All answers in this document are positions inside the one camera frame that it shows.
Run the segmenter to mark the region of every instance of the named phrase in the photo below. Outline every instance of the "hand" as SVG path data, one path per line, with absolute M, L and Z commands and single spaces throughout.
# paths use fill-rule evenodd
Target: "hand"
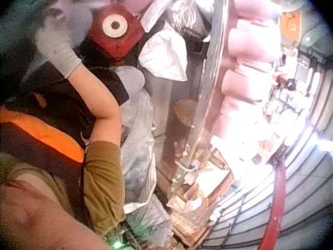
M 35 38 L 38 50 L 65 78 L 81 64 L 81 60 L 71 48 L 70 32 L 64 22 L 47 17 Z

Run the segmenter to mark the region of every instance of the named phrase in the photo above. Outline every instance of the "fluorescent light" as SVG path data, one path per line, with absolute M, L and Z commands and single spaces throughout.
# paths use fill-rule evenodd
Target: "fluorescent light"
M 121 247 L 121 242 L 120 241 L 117 241 L 117 242 L 115 242 L 114 244 L 113 244 L 113 248 L 114 249 L 118 249 L 118 248 L 120 248 Z
M 329 140 L 318 140 L 318 148 L 322 151 L 333 152 L 333 142 Z
M 313 72 L 313 68 L 309 69 L 308 78 L 306 79 L 306 83 L 305 83 L 306 88 L 309 87 L 311 77 L 312 77 L 312 72 Z
M 320 77 L 321 74 L 319 72 L 314 73 L 310 94 L 314 95 L 317 92 Z

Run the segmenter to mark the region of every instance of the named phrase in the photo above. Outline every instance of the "person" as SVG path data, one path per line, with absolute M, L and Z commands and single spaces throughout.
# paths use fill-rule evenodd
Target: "person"
M 286 79 L 285 74 L 280 74 L 276 77 L 276 89 L 287 89 L 289 91 L 296 91 L 296 80 L 293 78 Z
M 101 237 L 125 218 L 119 106 L 74 53 L 69 37 L 63 22 L 47 17 L 35 41 L 40 53 L 71 83 L 96 117 L 80 183 L 92 225 L 89 228 L 88 223 L 76 219 L 73 207 L 76 200 L 71 198 L 74 190 L 62 177 L 47 171 L 48 163 L 31 166 L 2 153 L 2 173 L 11 167 L 0 186 L 0 237 L 12 249 L 110 249 Z

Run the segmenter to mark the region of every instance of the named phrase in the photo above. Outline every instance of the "ceiling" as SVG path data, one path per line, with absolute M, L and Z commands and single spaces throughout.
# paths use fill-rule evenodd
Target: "ceiling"
M 307 0 L 287 1 L 294 2 L 294 6 L 303 2 L 301 9 L 301 50 L 314 54 L 321 58 L 333 55 L 333 34 L 332 31 L 319 13 L 319 11 Z M 283 37 L 282 46 L 292 46 L 292 41 Z
M 272 0 L 281 5 L 283 12 L 295 11 L 304 5 L 304 0 Z

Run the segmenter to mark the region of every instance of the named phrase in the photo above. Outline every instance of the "clear plastic bag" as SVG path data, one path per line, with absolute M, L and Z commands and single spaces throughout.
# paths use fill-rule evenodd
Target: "clear plastic bag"
M 156 186 L 153 152 L 153 107 L 145 90 L 121 106 L 123 126 L 129 135 L 121 147 L 121 164 L 125 181 L 125 213 L 144 206 Z
M 147 206 L 127 215 L 126 221 L 141 240 L 161 247 L 173 236 L 171 218 L 155 194 Z
M 195 0 L 176 0 L 166 10 L 166 21 L 182 36 L 205 38 L 208 31 Z

